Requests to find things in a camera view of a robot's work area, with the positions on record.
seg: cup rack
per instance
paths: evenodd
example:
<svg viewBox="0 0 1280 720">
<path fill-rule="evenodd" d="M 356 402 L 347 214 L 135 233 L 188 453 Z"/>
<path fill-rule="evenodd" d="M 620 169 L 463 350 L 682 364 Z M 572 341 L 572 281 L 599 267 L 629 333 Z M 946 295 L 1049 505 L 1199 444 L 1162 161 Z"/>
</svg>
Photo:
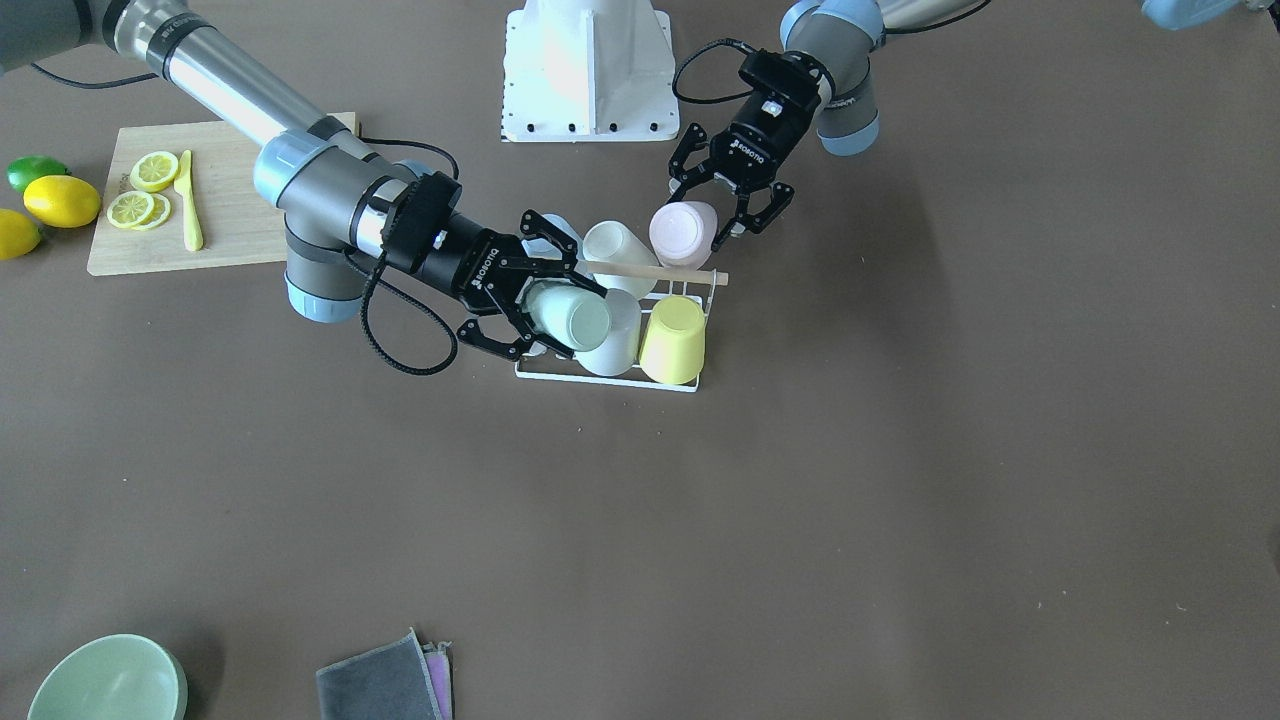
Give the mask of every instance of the cup rack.
<svg viewBox="0 0 1280 720">
<path fill-rule="evenodd" d="M 687 297 L 696 302 L 698 306 L 703 309 L 703 315 L 710 320 L 712 304 L 716 300 L 716 288 L 728 284 L 728 273 L 721 273 L 714 269 L 682 270 L 675 268 L 618 265 L 613 263 L 588 263 L 586 269 L 588 272 L 599 275 L 627 275 L 632 278 L 658 281 L 658 286 L 654 287 L 654 291 L 640 299 L 641 337 L 644 337 L 644 332 L 648 328 L 649 314 L 653 311 L 653 306 L 657 305 L 659 300 L 673 295 Z M 696 378 L 682 386 L 659 383 L 650 379 L 649 375 L 640 369 L 639 364 L 631 365 L 630 370 L 613 378 L 594 375 L 579 365 L 577 361 L 557 355 L 547 348 L 541 348 L 541 352 L 529 352 L 517 360 L 516 377 L 536 380 L 664 389 L 671 392 L 698 392 L 698 387 L 701 384 L 700 373 Z"/>
</svg>

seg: knife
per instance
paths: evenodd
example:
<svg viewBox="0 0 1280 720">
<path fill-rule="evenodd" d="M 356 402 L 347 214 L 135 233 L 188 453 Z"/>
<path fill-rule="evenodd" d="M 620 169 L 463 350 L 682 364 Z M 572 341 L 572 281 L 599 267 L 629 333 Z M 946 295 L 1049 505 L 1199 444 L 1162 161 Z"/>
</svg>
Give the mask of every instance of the knife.
<svg viewBox="0 0 1280 720">
<path fill-rule="evenodd" d="M 183 150 L 178 159 L 178 177 L 173 179 L 173 190 L 182 196 L 182 241 L 187 250 L 195 252 L 205 246 L 205 233 L 200 229 L 196 193 L 191 188 L 191 150 Z"/>
</svg>

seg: bowl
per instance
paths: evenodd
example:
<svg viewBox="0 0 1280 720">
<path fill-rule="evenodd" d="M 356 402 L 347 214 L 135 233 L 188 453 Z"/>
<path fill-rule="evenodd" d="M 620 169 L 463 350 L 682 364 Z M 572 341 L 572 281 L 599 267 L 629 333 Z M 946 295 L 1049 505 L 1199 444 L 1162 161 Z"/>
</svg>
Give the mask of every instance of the bowl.
<svg viewBox="0 0 1280 720">
<path fill-rule="evenodd" d="M 45 678 L 27 720 L 180 720 L 187 676 L 169 652 L 138 635 L 99 638 Z"/>
</svg>

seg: cutting board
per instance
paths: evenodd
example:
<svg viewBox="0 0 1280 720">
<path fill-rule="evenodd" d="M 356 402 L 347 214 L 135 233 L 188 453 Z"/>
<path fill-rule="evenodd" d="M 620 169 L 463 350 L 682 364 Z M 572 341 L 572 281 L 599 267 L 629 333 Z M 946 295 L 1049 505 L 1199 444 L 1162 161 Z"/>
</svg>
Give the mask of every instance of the cutting board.
<svg viewBox="0 0 1280 720">
<path fill-rule="evenodd" d="M 334 115 L 358 133 L 353 113 Z M 191 252 L 182 242 L 182 197 L 173 187 L 161 195 L 173 217 L 151 231 L 120 229 L 104 217 L 88 254 L 92 275 L 157 273 L 284 260 L 284 213 L 253 190 L 259 146 L 224 122 L 122 128 L 106 176 L 102 206 L 129 186 L 129 170 L 147 152 L 191 150 L 191 181 L 205 247 Z"/>
</svg>

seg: cable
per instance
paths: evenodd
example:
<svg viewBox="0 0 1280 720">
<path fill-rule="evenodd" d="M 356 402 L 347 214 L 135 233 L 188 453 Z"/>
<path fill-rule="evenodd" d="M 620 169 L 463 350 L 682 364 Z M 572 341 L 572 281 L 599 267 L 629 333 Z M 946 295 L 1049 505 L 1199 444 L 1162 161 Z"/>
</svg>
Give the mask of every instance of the cable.
<svg viewBox="0 0 1280 720">
<path fill-rule="evenodd" d="M 685 61 L 681 63 L 678 68 L 676 68 L 676 77 L 671 79 L 671 92 L 676 95 L 677 100 L 680 100 L 681 102 L 689 102 L 690 105 L 717 105 L 719 102 L 728 102 L 731 100 L 741 100 L 744 97 L 750 97 L 753 92 L 750 90 L 745 92 L 739 92 L 737 95 L 726 95 L 724 97 L 710 97 L 710 99 L 689 97 L 687 95 L 682 95 L 680 92 L 680 76 L 685 73 L 685 69 L 698 58 L 701 58 L 704 54 L 722 46 L 732 47 L 733 50 L 737 50 L 744 55 L 750 55 L 751 53 L 755 53 L 755 47 L 751 47 L 750 45 L 742 42 L 741 40 L 735 40 L 732 37 L 722 37 L 714 42 L 708 42 L 701 50 L 686 58 Z"/>
<path fill-rule="evenodd" d="M 977 8 L 970 8 L 954 18 L 947 18 L 942 22 L 933 23 L 929 26 L 906 27 L 906 28 L 887 27 L 884 28 L 884 35 L 915 35 L 919 32 L 929 32 L 931 29 L 938 29 L 940 27 L 947 27 L 948 24 L 957 23 L 965 18 L 977 15 L 987 5 L 991 5 L 991 0 L 982 0 L 982 3 Z"/>
<path fill-rule="evenodd" d="M 417 142 L 413 140 L 379 140 L 376 137 L 361 137 L 360 140 L 370 145 L 399 145 L 404 147 L 419 147 L 421 150 L 430 150 L 431 152 L 435 152 L 436 155 L 449 161 L 449 168 L 453 169 L 453 179 L 458 179 L 458 161 L 454 160 L 453 155 L 449 155 L 449 152 L 443 147 L 436 147 L 428 142 Z"/>
<path fill-rule="evenodd" d="M 355 249 L 344 254 L 347 258 L 347 264 L 351 265 L 353 270 L 365 277 L 365 291 L 360 296 L 360 327 L 361 329 L 365 331 L 365 340 L 369 341 L 369 346 L 374 348 L 374 352 L 376 352 L 378 356 L 381 357 L 384 363 L 408 375 L 417 375 L 417 377 L 434 375 L 436 373 L 443 372 L 449 365 L 452 365 L 453 361 L 458 357 L 457 336 L 453 334 L 453 331 L 444 322 L 444 319 L 435 314 L 435 310 L 431 310 L 421 300 L 412 297 L 407 292 L 402 291 L 401 288 L 383 279 L 383 272 L 387 270 L 387 251 L 384 250 L 383 254 L 378 258 L 378 264 L 374 265 L 372 270 L 366 270 L 361 268 L 360 264 L 356 263 L 356 260 L 352 258 L 352 252 L 355 252 Z M 374 331 L 369 325 L 369 304 L 372 300 L 374 290 L 376 290 L 378 286 L 385 287 L 396 297 L 399 297 L 404 302 L 408 302 L 413 307 L 421 310 L 422 313 L 429 315 L 433 320 L 435 320 L 435 323 L 440 325 L 440 328 L 444 329 L 444 333 L 449 336 L 448 357 L 445 357 L 444 360 L 442 360 L 435 365 L 431 365 L 430 368 L 413 368 L 411 365 L 401 363 L 399 360 L 396 360 L 394 357 L 390 356 L 390 354 L 383 350 L 381 343 L 379 343 L 378 338 L 374 337 Z"/>
<path fill-rule="evenodd" d="M 143 82 L 143 81 L 148 81 L 148 79 L 152 79 L 152 78 L 156 77 L 155 73 L 147 73 L 145 76 L 133 76 L 133 77 L 127 77 L 124 79 L 113 79 L 110 82 L 79 82 L 79 81 L 76 81 L 76 79 L 64 78 L 63 76 L 59 76 L 59 74 L 54 74 L 54 73 L 46 70 L 45 68 L 41 68 L 36 63 L 32 63 L 31 67 L 37 73 L 47 77 L 49 79 L 52 79 L 55 82 L 60 82 L 63 85 L 69 85 L 72 87 L 78 87 L 79 90 L 111 90 L 113 87 L 124 87 L 125 85 L 133 85 L 136 82 Z"/>
</svg>

